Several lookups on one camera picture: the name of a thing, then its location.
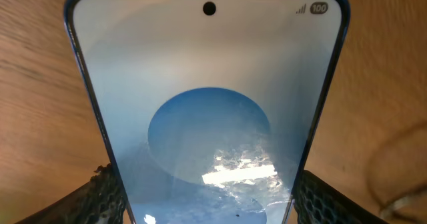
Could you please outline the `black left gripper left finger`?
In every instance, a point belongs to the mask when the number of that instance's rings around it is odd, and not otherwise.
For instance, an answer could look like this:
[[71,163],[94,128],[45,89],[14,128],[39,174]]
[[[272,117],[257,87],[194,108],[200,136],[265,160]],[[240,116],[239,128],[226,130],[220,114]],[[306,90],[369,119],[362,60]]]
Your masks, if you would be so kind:
[[125,209],[117,177],[108,164],[99,166],[80,188],[17,224],[123,224]]

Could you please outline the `blue Galaxy smartphone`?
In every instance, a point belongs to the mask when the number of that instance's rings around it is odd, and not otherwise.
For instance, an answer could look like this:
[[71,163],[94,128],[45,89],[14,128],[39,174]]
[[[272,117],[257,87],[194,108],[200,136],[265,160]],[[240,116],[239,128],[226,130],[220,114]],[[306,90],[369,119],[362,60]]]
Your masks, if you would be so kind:
[[285,223],[348,0],[66,0],[132,223]]

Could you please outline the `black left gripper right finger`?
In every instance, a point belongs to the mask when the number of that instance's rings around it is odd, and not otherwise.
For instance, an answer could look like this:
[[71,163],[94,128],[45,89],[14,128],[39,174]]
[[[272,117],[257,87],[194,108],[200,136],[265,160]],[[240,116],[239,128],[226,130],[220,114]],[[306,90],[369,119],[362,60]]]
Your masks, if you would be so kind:
[[388,224],[310,171],[303,171],[295,192],[298,224]]

